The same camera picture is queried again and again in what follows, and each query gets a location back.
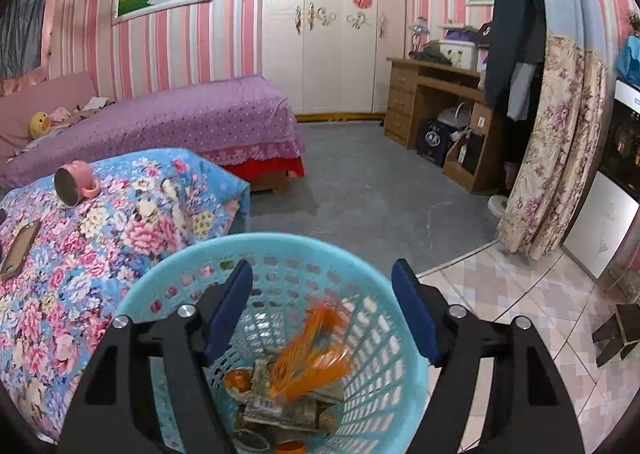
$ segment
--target bed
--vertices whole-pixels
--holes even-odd
[[[91,91],[89,75],[81,72],[0,98],[0,119],[6,126],[10,117],[13,131],[5,145],[27,143],[31,114],[82,106]],[[6,132],[0,127],[0,139]],[[304,175],[304,147],[287,99],[262,77],[248,76],[118,101],[0,166],[0,185],[23,187],[75,159],[157,147],[188,148],[250,182],[264,174]]]
[[[22,273],[0,283],[0,381],[28,423],[53,439],[136,280],[179,249],[249,223],[249,185],[187,150],[107,159],[94,173],[102,192],[75,208],[56,198],[52,177],[0,202],[5,252],[23,225],[42,221]],[[171,297],[159,293],[152,309]]]

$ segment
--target wooden desk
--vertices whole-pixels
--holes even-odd
[[[484,104],[484,91],[478,89],[480,73],[453,66],[388,58],[392,63],[389,98],[385,117],[385,136],[407,150],[415,149],[418,127],[423,119],[437,118],[445,108],[460,100],[475,102],[471,129],[484,135],[475,174],[458,163],[462,141],[447,154],[444,174],[470,192],[498,186],[502,178],[502,119]]]

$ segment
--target white wardrobe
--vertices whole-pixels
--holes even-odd
[[[384,112],[404,0],[264,0],[262,74],[297,114]]]

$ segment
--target tiled floor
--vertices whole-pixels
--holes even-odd
[[[518,315],[529,317],[548,347],[574,402],[588,454],[613,429],[640,388],[640,348],[624,362],[620,357],[596,366],[595,331],[624,303],[606,275],[594,282],[561,250],[540,261],[524,254],[508,254],[492,244],[439,271],[427,272],[420,282],[436,286],[450,304],[462,304],[481,319],[503,323]],[[478,443],[488,405],[493,362],[482,359],[476,394],[461,450]],[[439,370],[430,368],[433,388]]]

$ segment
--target pink headboard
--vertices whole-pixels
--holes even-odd
[[[89,74],[76,72],[0,98],[0,164],[30,141],[31,116],[39,111],[49,114],[58,107],[73,110],[85,106],[92,96],[96,94]]]

